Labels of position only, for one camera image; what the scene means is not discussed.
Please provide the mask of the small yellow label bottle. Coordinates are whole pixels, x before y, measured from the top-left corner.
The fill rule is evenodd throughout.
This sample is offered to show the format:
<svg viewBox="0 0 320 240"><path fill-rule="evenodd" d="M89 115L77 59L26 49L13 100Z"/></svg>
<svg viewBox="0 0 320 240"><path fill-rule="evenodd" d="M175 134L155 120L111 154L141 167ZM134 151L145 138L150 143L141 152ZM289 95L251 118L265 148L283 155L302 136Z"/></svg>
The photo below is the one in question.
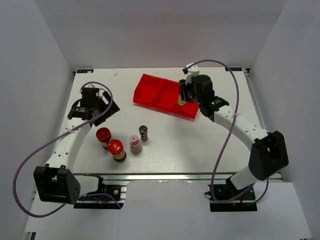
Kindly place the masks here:
<svg viewBox="0 0 320 240"><path fill-rule="evenodd" d="M182 99L181 95L178 95L177 103L179 106L184 106L186 102Z"/></svg>

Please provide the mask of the black cap spice jar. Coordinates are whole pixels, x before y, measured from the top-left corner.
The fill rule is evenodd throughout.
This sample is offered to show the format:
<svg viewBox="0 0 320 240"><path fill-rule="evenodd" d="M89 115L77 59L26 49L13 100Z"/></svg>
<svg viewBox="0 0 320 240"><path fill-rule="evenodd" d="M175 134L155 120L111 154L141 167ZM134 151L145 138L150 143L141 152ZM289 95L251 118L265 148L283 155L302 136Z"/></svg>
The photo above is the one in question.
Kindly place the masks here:
<svg viewBox="0 0 320 240"><path fill-rule="evenodd" d="M145 125L141 125L138 130L139 130L141 141L142 142L148 141L148 139L149 139L149 137L148 137L148 127L145 126Z"/></svg>

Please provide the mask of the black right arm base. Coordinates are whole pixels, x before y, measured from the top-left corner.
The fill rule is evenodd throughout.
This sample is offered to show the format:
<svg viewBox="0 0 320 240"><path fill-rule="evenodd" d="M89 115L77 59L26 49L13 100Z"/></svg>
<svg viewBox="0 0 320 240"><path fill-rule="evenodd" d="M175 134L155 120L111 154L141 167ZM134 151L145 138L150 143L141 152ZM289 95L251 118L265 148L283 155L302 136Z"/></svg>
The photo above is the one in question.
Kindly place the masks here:
<svg viewBox="0 0 320 240"><path fill-rule="evenodd" d="M204 193L204 197L209 200L209 207L212 213L228 213L228 212L257 212L257 204L254 203L256 200L256 195L251 188L245 194L240 195L238 198L229 201L229 199L234 198L241 191L232 190L226 184L214 184L213 192L218 201L214 200L211 195L211 186L208 185L209 191Z"/></svg>

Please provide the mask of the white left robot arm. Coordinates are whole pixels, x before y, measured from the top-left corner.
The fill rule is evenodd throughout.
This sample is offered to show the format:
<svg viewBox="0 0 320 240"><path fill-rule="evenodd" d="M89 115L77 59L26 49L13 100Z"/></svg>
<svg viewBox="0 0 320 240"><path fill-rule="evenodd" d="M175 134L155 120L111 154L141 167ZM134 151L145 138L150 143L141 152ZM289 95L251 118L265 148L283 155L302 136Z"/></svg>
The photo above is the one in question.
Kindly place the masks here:
<svg viewBox="0 0 320 240"><path fill-rule="evenodd" d="M99 126L120 109L113 95L98 87L83 87L67 115L66 135L57 144L44 167L33 175L40 199L44 202L75 204L78 198L90 194L99 200L106 187L101 178L92 175L74 175L74 165L81 145L92 126Z"/></svg>

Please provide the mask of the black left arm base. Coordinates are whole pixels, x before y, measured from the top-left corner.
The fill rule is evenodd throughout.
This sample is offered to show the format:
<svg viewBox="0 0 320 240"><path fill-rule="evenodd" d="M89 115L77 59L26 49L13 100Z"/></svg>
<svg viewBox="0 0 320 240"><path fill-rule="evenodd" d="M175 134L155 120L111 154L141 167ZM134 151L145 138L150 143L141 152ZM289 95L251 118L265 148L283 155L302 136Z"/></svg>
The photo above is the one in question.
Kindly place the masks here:
<svg viewBox="0 0 320 240"><path fill-rule="evenodd" d="M127 183L99 177L98 189L80 197L74 209L120 210L125 202Z"/></svg>

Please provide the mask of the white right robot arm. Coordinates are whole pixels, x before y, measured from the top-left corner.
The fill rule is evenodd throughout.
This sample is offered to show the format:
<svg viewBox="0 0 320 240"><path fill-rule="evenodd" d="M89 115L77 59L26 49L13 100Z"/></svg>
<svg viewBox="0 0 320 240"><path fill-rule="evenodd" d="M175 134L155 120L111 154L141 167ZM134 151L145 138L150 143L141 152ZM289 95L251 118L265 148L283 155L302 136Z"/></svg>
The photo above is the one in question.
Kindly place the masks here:
<svg viewBox="0 0 320 240"><path fill-rule="evenodd" d="M228 134L216 163L212 174L215 175L222 155L231 138L231 135L237 137L248 150L252 149L255 140L261 140L268 136L265 129L255 126L245 117L239 115L230 106L229 102L215 95L213 83L209 76L201 74L179 81L180 97L185 102L194 102L198 105L202 115L210 119L213 123L224 127L228 130Z"/></svg>

